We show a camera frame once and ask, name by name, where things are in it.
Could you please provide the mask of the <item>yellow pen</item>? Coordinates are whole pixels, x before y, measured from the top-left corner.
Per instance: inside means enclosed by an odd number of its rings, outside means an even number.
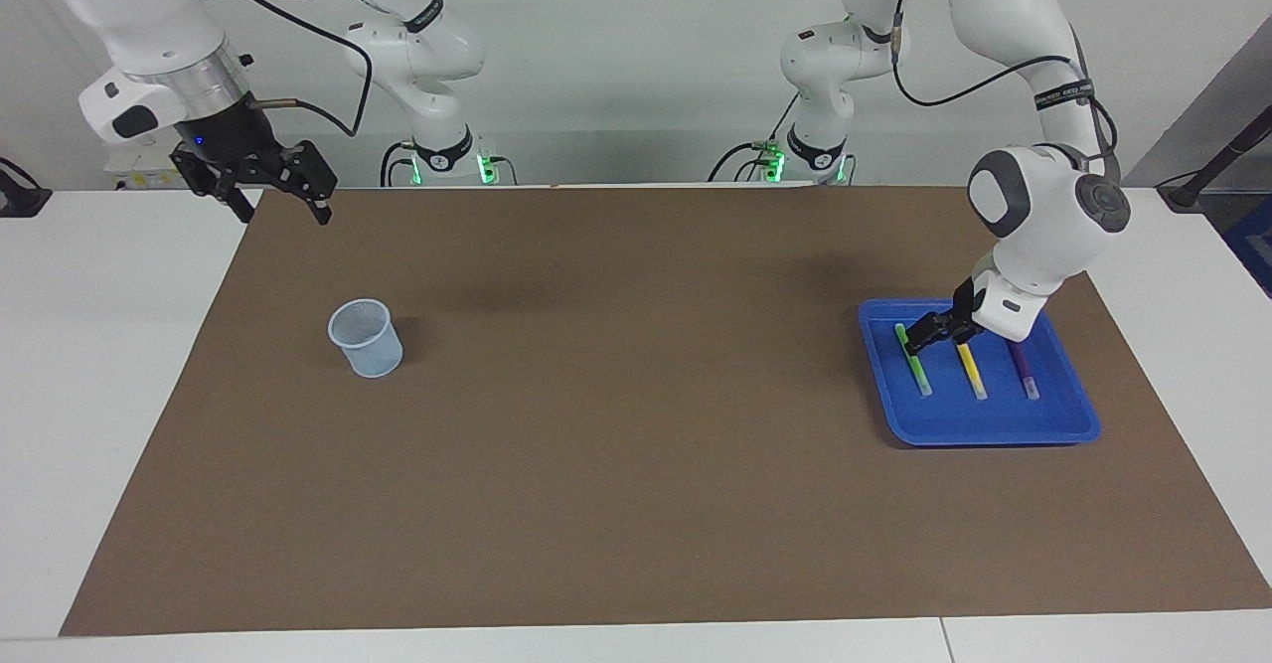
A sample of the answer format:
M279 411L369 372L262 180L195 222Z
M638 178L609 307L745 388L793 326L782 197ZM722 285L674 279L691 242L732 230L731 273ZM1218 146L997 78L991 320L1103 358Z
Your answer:
M976 400L990 400L990 392L987 392L979 365L974 359L971 346L968 344L958 344L957 352Z

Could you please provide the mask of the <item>black stand pole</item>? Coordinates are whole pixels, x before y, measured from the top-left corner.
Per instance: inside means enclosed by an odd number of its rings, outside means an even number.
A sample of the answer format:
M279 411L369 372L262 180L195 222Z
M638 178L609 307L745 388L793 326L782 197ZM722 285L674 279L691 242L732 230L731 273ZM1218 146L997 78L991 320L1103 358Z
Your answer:
M1202 214L1199 209L1199 195L1216 179L1222 171L1236 163L1247 151L1261 145L1268 136L1272 136L1272 104L1264 106L1258 115L1245 125L1244 129L1231 137L1226 146L1222 146L1216 155L1211 157L1202 168L1189 171L1189 173L1163 179L1163 183L1154 186L1165 206L1177 214Z

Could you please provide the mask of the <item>black table clamp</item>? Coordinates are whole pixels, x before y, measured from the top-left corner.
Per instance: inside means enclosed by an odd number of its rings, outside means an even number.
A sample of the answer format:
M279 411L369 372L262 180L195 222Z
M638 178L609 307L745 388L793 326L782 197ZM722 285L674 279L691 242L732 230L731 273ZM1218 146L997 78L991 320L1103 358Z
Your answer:
M52 195L22 165L0 157L0 219L36 218Z

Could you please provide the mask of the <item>pale blue mesh cup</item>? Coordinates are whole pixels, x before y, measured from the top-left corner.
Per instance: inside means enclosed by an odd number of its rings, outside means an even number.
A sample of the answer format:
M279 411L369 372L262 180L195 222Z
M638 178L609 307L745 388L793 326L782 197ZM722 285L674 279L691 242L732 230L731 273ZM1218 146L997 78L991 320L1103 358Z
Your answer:
M355 299L333 311L327 323L329 342L340 349L354 373L365 379L398 369L403 347L384 302Z

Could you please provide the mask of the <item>white power box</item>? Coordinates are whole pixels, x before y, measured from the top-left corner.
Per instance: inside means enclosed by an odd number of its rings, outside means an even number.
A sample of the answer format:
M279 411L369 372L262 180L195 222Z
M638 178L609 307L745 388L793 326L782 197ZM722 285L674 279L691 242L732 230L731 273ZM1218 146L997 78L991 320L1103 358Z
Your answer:
M187 191L170 154L177 143L134 143L108 145L103 173L107 187L114 191L177 190Z

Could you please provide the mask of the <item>blue crate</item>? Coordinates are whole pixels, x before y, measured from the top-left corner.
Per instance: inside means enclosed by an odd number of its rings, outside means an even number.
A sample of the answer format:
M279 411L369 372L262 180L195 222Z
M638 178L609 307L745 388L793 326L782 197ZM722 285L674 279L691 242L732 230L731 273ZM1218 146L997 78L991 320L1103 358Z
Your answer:
M1272 195L1222 230L1222 241L1272 299Z

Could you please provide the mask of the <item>blue plastic tray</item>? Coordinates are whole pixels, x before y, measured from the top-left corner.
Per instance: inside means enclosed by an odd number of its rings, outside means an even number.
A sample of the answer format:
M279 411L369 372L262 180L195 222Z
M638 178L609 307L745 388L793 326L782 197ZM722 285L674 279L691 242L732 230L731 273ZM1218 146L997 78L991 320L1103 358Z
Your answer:
M918 354L930 392L918 388L895 326L909 326L927 313L944 311L940 299L873 299L859 305L865 350L887 428L909 445L1071 445L1094 442L1102 422L1048 314L1035 321L1021 344L1030 392L999 333L979 333L969 342L987 389L977 400L955 346L934 344Z

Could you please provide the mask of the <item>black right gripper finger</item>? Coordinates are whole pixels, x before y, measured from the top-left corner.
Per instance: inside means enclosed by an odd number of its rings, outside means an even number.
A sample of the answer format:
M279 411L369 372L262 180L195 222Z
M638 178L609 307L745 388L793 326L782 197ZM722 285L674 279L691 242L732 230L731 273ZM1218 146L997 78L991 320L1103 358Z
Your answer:
M268 148L263 151L263 173L268 186L303 201L319 227L329 224L328 201L338 178L314 143Z
M169 154L169 160L178 171L188 191L195 193L197 197L211 197L219 204L223 204L233 215L240 220L242 224L249 224L251 219L254 216L254 206L235 179L235 174L223 173L218 171L214 165L204 163L184 145L177 145Z

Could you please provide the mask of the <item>brown table mat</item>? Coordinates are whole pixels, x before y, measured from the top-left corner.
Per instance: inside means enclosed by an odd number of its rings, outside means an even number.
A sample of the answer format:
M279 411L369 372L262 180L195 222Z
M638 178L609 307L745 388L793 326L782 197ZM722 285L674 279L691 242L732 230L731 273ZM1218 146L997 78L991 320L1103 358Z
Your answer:
M268 192L69 636L1272 607L1098 291L1049 302L1103 422L887 433L862 302L949 293L955 188ZM396 372L327 336L378 299Z

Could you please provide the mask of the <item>green pen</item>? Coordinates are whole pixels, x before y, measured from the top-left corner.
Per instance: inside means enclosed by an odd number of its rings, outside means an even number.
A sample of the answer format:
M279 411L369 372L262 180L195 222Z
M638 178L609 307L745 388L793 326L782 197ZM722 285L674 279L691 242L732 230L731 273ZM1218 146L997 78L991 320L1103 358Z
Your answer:
M918 388L918 394L922 396L923 400L927 400L927 397L931 397L934 394L934 389L921 360L918 360L918 358L912 351L909 351L909 337L907 333L907 328L904 328L902 323L895 323L893 331L895 333L895 340L898 340L899 346L902 349L904 363L907 363L907 365L909 366L909 374L912 374L912 377L915 378L916 386Z

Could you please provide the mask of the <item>purple pen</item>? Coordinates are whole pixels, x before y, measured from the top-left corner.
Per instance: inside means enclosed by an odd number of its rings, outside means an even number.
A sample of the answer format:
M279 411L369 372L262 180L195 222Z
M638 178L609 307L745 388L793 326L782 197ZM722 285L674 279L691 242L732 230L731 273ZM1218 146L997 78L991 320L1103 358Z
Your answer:
M1021 379L1021 387L1027 392L1027 400L1040 400L1040 389L1037 387L1034 369L1030 358L1028 358L1027 349L1024 349L1023 344L1010 340L1006 341L1006 346L1009 354L1013 355L1013 363L1015 369L1018 369L1019 379Z

